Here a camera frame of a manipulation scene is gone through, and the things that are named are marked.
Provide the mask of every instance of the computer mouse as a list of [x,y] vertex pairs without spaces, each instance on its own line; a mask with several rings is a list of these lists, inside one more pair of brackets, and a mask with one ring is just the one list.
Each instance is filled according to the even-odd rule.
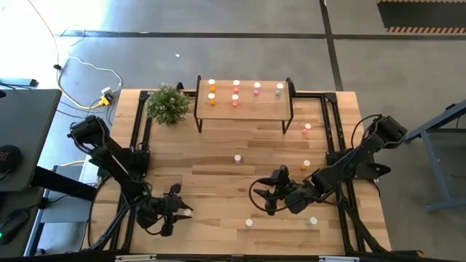
[[7,245],[15,237],[19,230],[26,224],[31,214],[27,209],[18,209],[11,212],[0,223],[0,245]]

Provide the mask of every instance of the small wooden shelf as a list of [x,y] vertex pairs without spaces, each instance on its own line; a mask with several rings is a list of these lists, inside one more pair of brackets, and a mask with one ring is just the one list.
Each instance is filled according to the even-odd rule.
[[[202,120],[251,120],[251,121],[281,121],[283,133],[293,120],[293,104],[291,102],[291,88],[288,81],[243,81],[240,80],[238,93],[238,107],[233,106],[234,80],[216,80],[215,102],[212,106],[208,97],[210,85],[208,80],[197,78],[196,101],[194,118],[197,129],[202,132]],[[261,83],[260,93],[254,95],[254,83]],[[281,95],[275,95],[277,84],[283,84]]]

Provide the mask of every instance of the yellow black caution tape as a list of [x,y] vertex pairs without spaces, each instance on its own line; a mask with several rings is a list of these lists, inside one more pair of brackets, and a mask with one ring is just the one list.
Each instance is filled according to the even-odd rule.
[[432,1],[432,0],[376,0],[378,3],[398,2],[398,3],[465,3],[465,0],[443,0],[443,1]]
[[389,27],[389,33],[466,33],[466,28]]

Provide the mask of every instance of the black desk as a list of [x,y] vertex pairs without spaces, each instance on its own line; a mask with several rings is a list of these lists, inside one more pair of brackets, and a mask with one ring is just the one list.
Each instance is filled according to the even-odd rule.
[[[44,189],[29,188],[60,100],[60,90],[3,90],[0,98],[0,145],[11,144],[21,150],[18,168],[0,181],[0,221],[17,208],[30,207],[42,200]],[[0,258],[21,257],[38,208],[31,208],[31,218],[8,245],[0,246]]]
[[0,192],[21,191],[31,183],[61,91],[3,91],[7,96],[0,98],[0,146],[17,146],[23,159],[12,174],[0,181]]

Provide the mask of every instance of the floor stripe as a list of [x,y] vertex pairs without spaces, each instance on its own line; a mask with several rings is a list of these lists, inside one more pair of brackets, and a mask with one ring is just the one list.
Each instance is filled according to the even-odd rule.
[[[413,33],[421,33],[424,28],[414,28]],[[396,34],[331,34],[333,39],[345,40],[466,40],[466,36],[458,33],[460,28],[450,28],[453,34],[446,35],[396,35]],[[63,37],[79,37],[82,31],[68,30]],[[133,33],[133,32],[108,32],[108,31],[86,31],[85,37],[90,38],[220,38],[220,39],[325,39],[323,33]]]
[[[223,38],[223,39],[324,39],[324,33],[171,33],[85,31],[86,37],[102,38]],[[62,37],[80,37],[82,31],[67,30]]]
[[341,80],[340,68],[336,58],[335,43],[333,42],[332,28],[325,0],[319,0],[320,11],[322,12],[323,27],[327,39],[328,56],[330,57],[330,66],[332,67],[333,81],[335,82],[336,91],[343,91],[343,82]]

